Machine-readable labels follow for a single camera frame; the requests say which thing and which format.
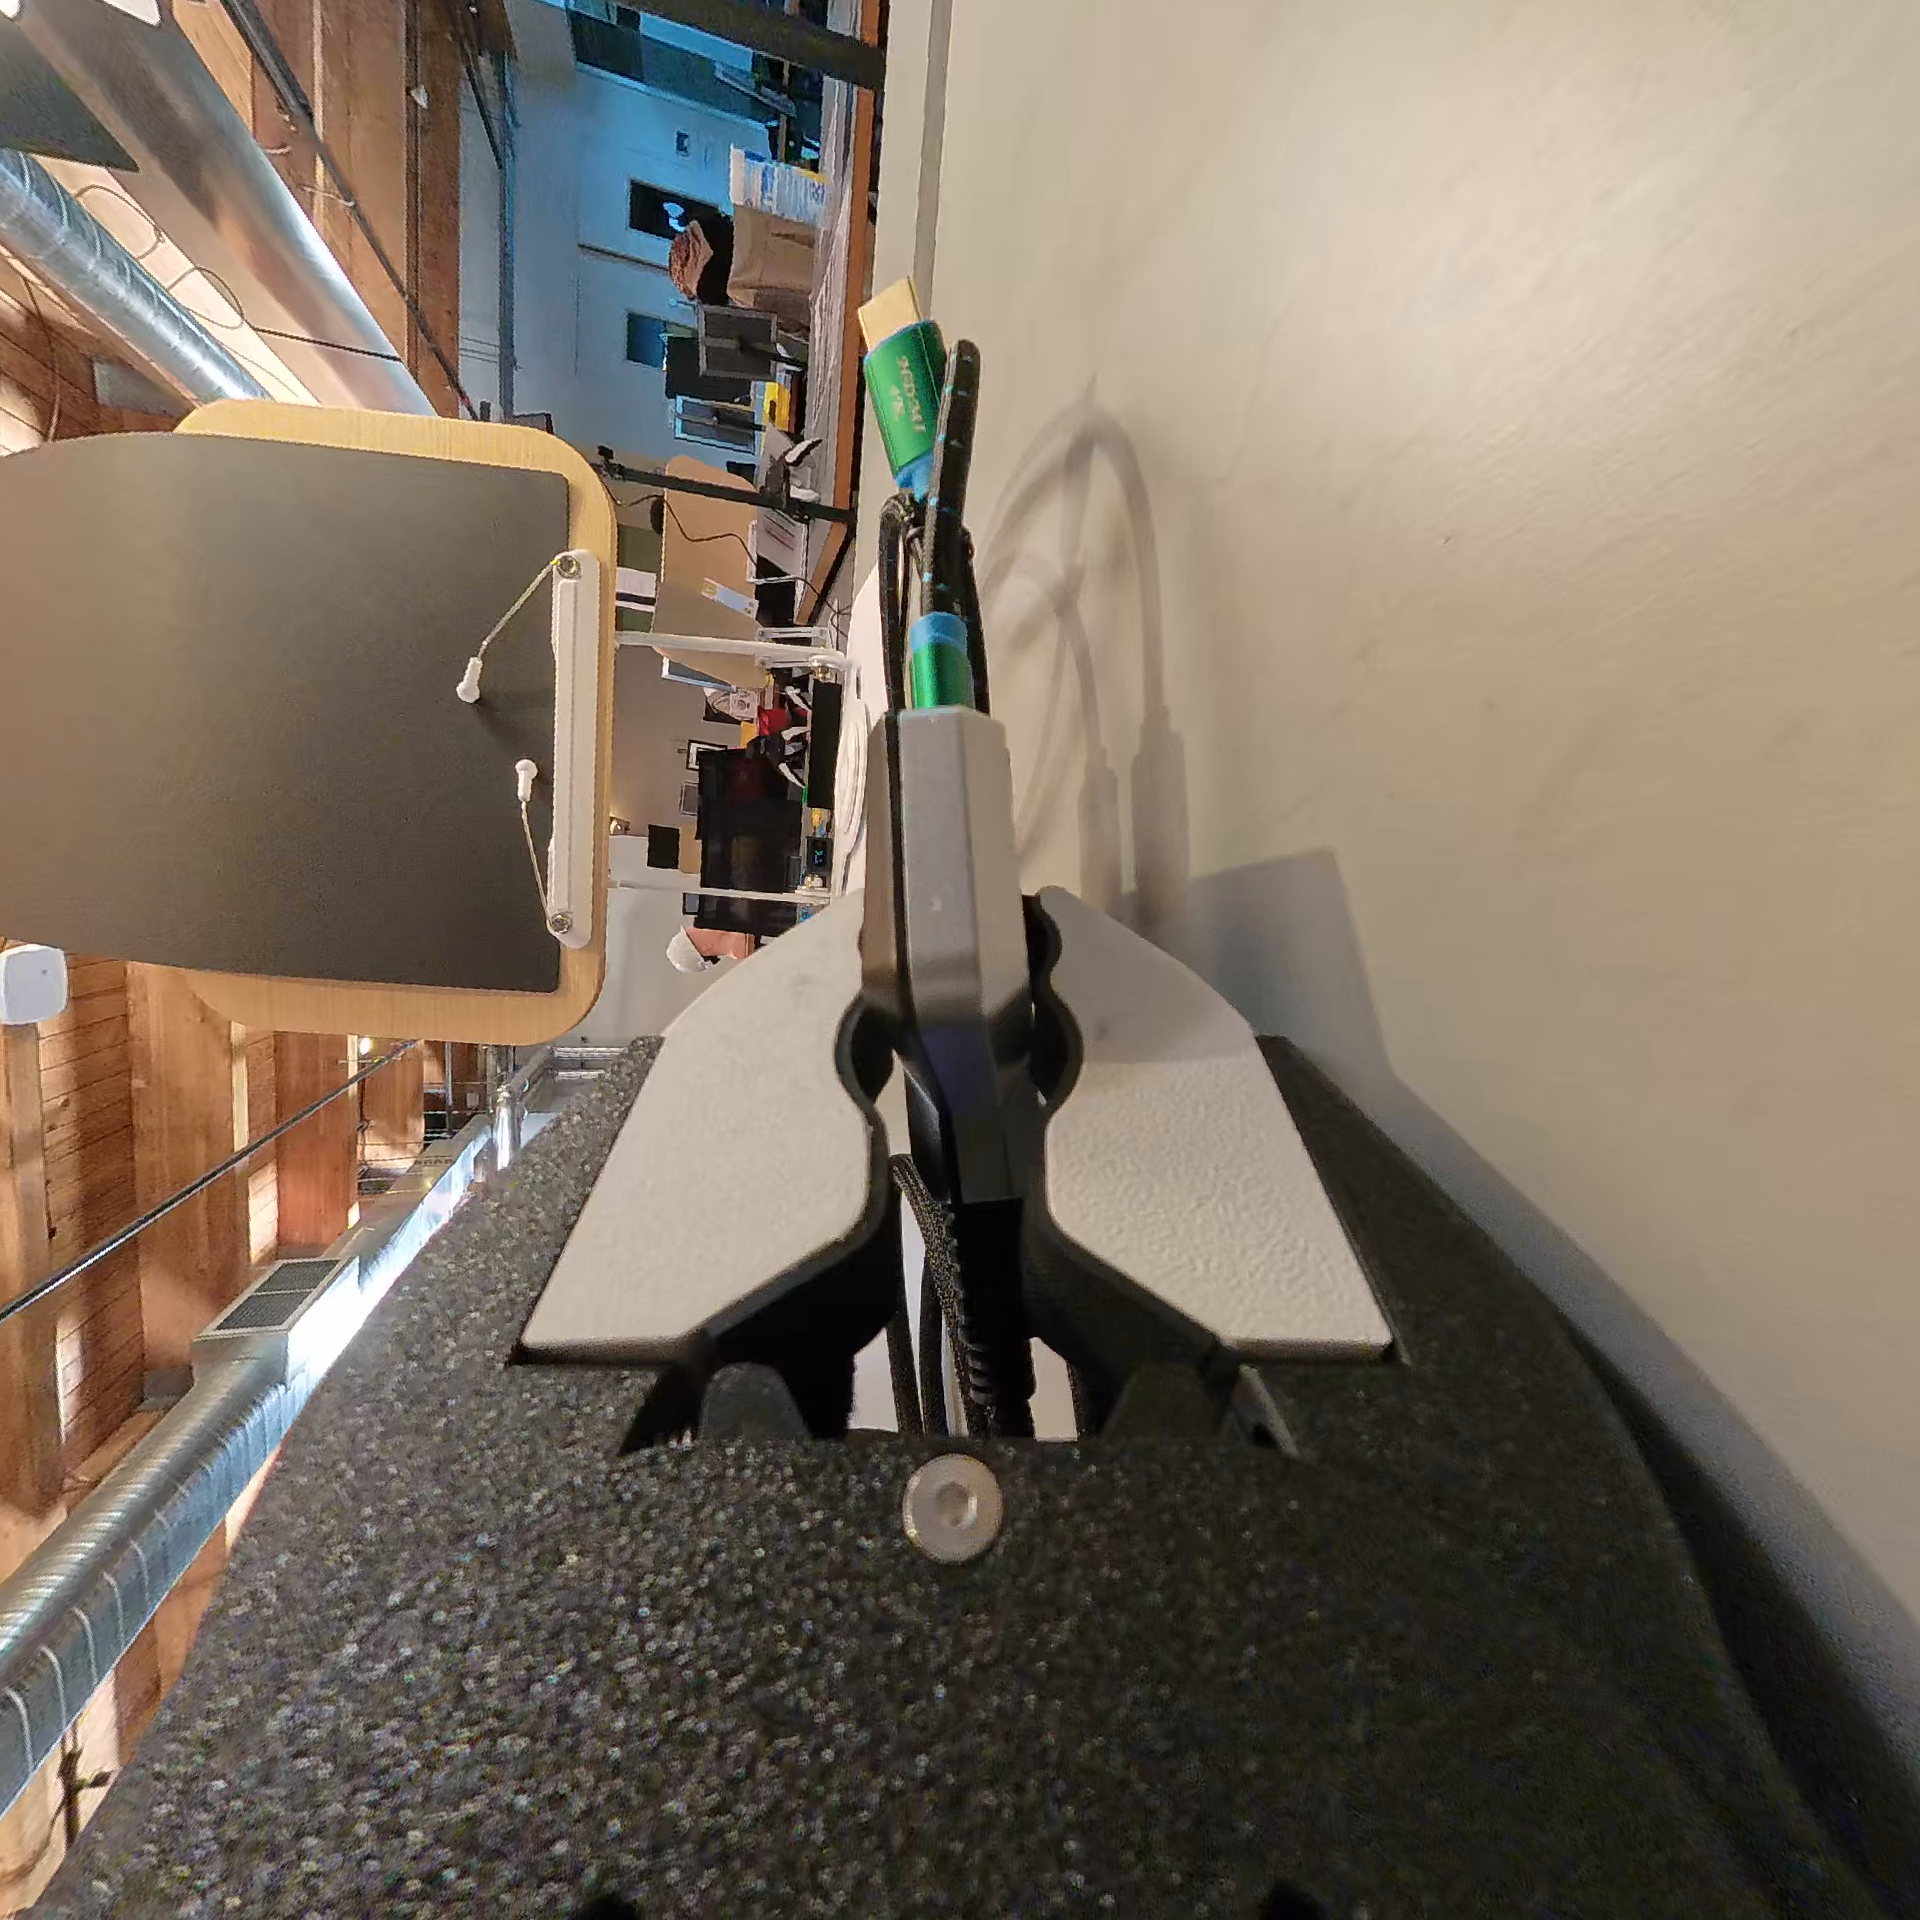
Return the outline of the grey metal port hub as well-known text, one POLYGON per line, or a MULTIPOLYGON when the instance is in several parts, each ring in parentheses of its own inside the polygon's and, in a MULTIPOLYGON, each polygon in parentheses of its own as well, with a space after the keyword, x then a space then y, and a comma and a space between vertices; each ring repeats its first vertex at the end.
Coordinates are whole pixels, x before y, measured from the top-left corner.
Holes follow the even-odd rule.
POLYGON ((1037 1154, 1033 985, 1004 729, 890 712, 869 740, 862 994, 959 1207, 1018 1200, 1037 1154))

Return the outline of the silver spiral duct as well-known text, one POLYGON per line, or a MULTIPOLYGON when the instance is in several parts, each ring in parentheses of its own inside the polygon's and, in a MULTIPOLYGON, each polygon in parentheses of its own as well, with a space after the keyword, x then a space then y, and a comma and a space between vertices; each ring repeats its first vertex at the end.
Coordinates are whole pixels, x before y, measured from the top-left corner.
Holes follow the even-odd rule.
POLYGON ((36 157, 18 150, 2 150, 2 245, 182 400, 271 396, 36 157))
POLYGON ((179 1647, 259 1482, 323 1377, 483 1179, 522 1097, 515 1051, 478 1052, 473 1115, 403 1168, 360 1227, 225 1308, 165 1409, 3 1583, 3 1876, 74 1850, 179 1671, 179 1647))

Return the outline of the studio light panel black flaps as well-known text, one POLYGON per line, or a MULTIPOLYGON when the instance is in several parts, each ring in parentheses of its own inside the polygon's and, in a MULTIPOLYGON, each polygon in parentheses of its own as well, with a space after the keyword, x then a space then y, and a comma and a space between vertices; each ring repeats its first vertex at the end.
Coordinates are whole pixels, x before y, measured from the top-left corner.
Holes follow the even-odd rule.
POLYGON ((26 11, 19 2, 2 5, 2 149, 118 174, 138 172, 127 149, 28 38, 26 11))

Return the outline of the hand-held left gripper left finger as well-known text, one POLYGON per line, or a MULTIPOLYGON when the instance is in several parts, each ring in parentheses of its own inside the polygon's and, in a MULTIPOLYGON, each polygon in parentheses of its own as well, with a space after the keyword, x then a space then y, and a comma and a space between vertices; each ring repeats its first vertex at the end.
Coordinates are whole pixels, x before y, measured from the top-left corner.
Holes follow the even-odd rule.
POLYGON ((519 1332, 532 1362, 634 1364, 706 1384, 780 1377, 848 1413, 899 1306, 899 1200, 868 1020, 862 899, 726 972, 665 1030, 519 1332))

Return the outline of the black screen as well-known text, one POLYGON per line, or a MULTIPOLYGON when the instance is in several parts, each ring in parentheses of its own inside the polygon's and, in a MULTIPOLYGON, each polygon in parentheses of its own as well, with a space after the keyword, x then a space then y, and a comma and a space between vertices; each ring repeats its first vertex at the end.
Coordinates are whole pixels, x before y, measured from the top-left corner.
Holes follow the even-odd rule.
POLYGON ((700 758, 693 825, 700 882, 736 895, 791 890, 804 839, 802 790, 762 749, 716 749, 700 758))

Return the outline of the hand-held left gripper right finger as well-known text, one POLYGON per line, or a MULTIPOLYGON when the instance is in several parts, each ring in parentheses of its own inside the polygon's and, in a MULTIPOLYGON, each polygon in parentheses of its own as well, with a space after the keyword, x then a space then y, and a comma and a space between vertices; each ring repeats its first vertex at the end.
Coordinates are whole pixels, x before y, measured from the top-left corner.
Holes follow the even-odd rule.
POLYGON ((1032 906, 1064 1036, 1022 1210, 1032 1330, 1110 1401, 1148 1367, 1382 1360, 1388 1316, 1247 1020, 1066 888, 1032 906))

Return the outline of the cardboard box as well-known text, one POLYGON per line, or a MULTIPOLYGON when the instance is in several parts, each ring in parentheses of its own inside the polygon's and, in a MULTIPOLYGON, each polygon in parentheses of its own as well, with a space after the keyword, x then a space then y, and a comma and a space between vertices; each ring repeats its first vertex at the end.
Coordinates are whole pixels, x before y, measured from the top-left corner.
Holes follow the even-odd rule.
POLYGON ((708 493, 662 493, 662 553, 654 634, 755 641, 755 563, 749 534, 758 508, 751 484, 693 457, 674 457, 665 475, 708 493))

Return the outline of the wooden-edged black board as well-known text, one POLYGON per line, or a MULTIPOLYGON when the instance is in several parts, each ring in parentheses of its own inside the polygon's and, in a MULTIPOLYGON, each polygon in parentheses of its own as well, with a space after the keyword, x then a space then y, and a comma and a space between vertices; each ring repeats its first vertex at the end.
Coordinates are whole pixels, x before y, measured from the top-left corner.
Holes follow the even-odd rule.
POLYGON ((608 972, 612 496, 216 400, 2 462, 2 932, 292 1034, 546 1044, 608 972))

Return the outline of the smooth silver ventilation duct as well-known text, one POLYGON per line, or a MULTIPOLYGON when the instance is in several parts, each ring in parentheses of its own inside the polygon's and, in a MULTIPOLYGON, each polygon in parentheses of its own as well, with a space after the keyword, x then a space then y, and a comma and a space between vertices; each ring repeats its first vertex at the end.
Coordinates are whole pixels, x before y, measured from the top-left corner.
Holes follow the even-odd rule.
POLYGON ((26 42, 132 159, 130 199, 317 405, 425 419, 431 402, 189 36, 154 8, 26 5, 26 42))

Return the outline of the black braided cable green plugs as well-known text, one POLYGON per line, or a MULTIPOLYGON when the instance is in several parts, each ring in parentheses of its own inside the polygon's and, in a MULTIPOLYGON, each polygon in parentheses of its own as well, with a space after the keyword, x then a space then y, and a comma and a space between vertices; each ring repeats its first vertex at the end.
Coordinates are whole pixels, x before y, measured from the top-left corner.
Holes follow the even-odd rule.
POLYGON ((876 529, 876 608, 884 706, 890 712, 991 711, 989 670, 974 543, 959 534, 955 557, 934 584, 934 607, 922 611, 926 508, 896 493, 876 529))
POLYGON ((939 326, 923 314, 910 279, 898 279, 864 302, 857 325, 862 381, 892 478, 890 499, 905 493, 923 505, 928 541, 923 586, 916 601, 922 612, 929 612, 938 581, 955 558, 959 534, 970 534, 966 508, 982 356, 970 340, 946 344, 939 326))

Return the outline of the brown paper bag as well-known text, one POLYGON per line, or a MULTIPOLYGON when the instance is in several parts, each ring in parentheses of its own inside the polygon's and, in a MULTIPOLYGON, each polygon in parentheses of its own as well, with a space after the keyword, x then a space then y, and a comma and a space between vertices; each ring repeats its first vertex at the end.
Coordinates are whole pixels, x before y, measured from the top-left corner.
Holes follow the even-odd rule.
POLYGON ((755 207, 731 214, 731 306, 806 326, 813 295, 815 228, 755 207))

